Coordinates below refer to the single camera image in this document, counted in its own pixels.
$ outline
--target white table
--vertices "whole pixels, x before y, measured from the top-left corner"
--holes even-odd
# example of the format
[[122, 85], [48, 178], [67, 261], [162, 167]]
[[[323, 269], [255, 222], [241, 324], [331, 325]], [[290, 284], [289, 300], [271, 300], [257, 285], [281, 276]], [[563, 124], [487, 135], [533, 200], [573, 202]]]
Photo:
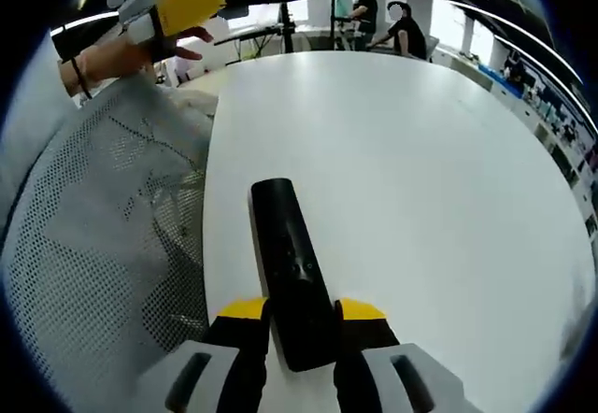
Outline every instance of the white table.
[[[293, 181], [329, 293], [384, 310], [486, 413], [526, 411], [593, 295], [576, 201], [542, 145], [456, 72], [306, 52], [230, 67], [207, 163], [211, 319], [262, 293], [249, 188]], [[336, 412], [332, 366], [293, 374], [271, 347], [261, 411]]]

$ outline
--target ceiling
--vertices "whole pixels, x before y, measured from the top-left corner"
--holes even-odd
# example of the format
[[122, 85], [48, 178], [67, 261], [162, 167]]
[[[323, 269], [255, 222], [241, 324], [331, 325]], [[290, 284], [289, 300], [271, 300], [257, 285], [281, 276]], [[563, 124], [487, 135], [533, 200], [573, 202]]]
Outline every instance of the ceiling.
[[[452, 0], [473, 5], [507, 19], [525, 31], [539, 38], [559, 54], [581, 75], [584, 80], [582, 93], [591, 101], [598, 89], [598, 64], [596, 48], [592, 44], [591, 22], [584, 7], [591, 6], [590, 0]], [[106, 0], [88, 0], [82, 10], [66, 7], [57, 13], [54, 25], [59, 26], [72, 20], [106, 11]], [[494, 21], [471, 10], [468, 16], [481, 21], [496, 35], [502, 36], [530, 53], [545, 65], [566, 85], [581, 84], [567, 68], [551, 53], [525, 34], [502, 22]], [[92, 22], [54, 37], [62, 55], [77, 53], [91, 45], [105, 31], [116, 23], [116, 18]]]

